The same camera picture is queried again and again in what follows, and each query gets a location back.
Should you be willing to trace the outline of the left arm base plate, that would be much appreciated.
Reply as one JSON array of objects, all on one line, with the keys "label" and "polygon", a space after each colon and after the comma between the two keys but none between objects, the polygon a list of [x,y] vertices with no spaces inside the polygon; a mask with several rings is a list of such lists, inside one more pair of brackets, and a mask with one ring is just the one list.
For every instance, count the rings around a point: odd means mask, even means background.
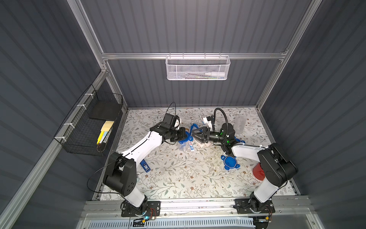
[{"label": "left arm base plate", "polygon": [[144,217],[160,216],[161,202],[160,201],[145,201],[140,207],[135,207],[127,201],[121,204],[121,217]]}]

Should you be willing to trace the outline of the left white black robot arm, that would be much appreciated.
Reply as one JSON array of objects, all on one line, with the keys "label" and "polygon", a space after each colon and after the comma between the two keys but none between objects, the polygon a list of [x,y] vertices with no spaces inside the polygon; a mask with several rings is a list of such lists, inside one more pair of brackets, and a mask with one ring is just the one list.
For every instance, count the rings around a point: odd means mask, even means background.
[{"label": "left white black robot arm", "polygon": [[121,195],[135,208],[142,208],[147,197],[136,187],[137,166],[149,153],[169,140],[171,143],[187,138],[184,127],[174,127],[162,122],[150,128],[147,135],[128,150],[115,152],[109,157],[103,184]]}]

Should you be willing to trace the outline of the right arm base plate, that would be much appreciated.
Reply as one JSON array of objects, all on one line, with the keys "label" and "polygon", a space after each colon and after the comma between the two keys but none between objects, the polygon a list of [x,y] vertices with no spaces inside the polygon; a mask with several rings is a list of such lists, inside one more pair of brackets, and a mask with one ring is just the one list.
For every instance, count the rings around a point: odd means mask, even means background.
[{"label": "right arm base plate", "polygon": [[237,198],[234,200],[234,209],[238,214],[269,214],[275,213],[275,208],[271,200],[261,203],[255,198]]}]

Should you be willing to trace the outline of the white bottle brown cap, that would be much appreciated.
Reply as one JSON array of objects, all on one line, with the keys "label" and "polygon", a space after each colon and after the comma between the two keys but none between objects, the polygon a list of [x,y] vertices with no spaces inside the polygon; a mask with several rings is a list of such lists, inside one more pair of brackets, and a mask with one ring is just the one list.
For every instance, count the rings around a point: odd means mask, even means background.
[{"label": "white bottle brown cap", "polygon": [[212,143],[200,143],[200,142],[198,142],[197,145],[200,148],[207,148],[207,147],[210,147],[212,145]]}]

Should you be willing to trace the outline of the blue-lid clear container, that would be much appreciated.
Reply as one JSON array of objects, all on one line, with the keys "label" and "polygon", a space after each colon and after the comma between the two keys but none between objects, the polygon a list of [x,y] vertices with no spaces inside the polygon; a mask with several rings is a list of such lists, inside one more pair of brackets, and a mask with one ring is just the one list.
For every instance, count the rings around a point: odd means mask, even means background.
[{"label": "blue-lid clear container", "polygon": [[190,150],[190,146],[189,146],[189,142],[193,142],[193,137],[190,136],[190,133],[189,132],[185,132],[185,139],[184,140],[181,140],[179,141],[179,145],[178,145],[178,149],[180,151],[191,151]]},{"label": "blue-lid clear container", "polygon": [[234,119],[234,129],[236,134],[241,135],[246,128],[247,117],[245,115],[237,115]]}]

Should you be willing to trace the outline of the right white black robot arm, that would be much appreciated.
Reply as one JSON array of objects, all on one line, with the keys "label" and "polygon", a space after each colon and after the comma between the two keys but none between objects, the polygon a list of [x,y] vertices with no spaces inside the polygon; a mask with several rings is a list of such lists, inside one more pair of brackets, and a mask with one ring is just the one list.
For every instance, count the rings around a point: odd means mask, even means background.
[{"label": "right white black robot arm", "polygon": [[192,131],[192,136],[201,143],[218,143],[221,149],[233,157],[242,157],[256,161],[264,171],[265,178],[251,194],[250,198],[257,203],[265,203],[298,172],[290,157],[277,144],[267,147],[246,145],[235,139],[232,124],[223,124],[218,132],[202,127]]}]

